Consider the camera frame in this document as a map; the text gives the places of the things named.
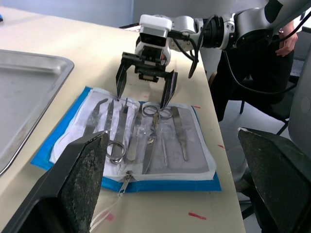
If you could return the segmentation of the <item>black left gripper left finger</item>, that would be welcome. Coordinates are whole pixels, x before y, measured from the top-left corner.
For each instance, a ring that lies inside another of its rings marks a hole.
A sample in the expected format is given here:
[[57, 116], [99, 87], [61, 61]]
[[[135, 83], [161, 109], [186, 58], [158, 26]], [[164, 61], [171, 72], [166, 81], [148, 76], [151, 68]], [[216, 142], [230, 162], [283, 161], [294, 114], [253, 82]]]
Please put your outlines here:
[[69, 143], [35, 183], [4, 233], [88, 233], [109, 143], [107, 131]]

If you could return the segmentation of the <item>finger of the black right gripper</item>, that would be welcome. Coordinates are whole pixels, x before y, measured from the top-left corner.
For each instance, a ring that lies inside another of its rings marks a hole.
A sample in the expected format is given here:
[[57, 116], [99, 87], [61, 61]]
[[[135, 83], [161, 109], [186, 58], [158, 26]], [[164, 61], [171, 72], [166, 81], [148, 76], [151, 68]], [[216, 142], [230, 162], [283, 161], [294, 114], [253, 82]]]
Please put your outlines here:
[[172, 99], [175, 93], [175, 89], [176, 89], [177, 76], [178, 76], [178, 73], [175, 72], [174, 70], [170, 73], [166, 72], [166, 75], [164, 77], [165, 84], [163, 87], [160, 109], [166, 108], [166, 106]]
[[127, 70], [128, 70], [127, 63], [125, 61], [121, 61], [121, 64], [119, 66], [119, 69], [116, 75], [117, 101], [121, 99], [121, 96], [123, 94], [123, 91], [126, 85]]

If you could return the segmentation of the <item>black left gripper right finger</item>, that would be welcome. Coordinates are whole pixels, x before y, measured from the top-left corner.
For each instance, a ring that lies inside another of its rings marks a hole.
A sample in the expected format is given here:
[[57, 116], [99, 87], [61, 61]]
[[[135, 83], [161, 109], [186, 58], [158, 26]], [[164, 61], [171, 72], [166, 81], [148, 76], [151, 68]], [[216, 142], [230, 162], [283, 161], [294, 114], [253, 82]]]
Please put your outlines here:
[[311, 159], [291, 140], [239, 128], [256, 192], [280, 233], [311, 231]]

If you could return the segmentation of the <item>bystander hand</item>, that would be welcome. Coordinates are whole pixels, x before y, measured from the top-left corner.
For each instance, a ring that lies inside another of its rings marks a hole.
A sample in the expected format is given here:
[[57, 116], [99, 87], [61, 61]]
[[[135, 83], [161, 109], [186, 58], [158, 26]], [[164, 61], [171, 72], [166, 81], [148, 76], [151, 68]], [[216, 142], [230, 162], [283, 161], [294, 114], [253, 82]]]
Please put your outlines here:
[[[286, 37], [294, 29], [295, 29], [294, 21], [291, 21], [290, 23], [281, 28], [281, 31], [283, 31], [283, 33], [281, 33], [279, 37], [280, 38]], [[280, 42], [279, 49], [276, 51], [276, 55], [284, 57], [288, 55], [290, 52], [292, 52], [294, 50], [297, 39], [298, 39], [297, 33], [294, 33], [291, 37]]]

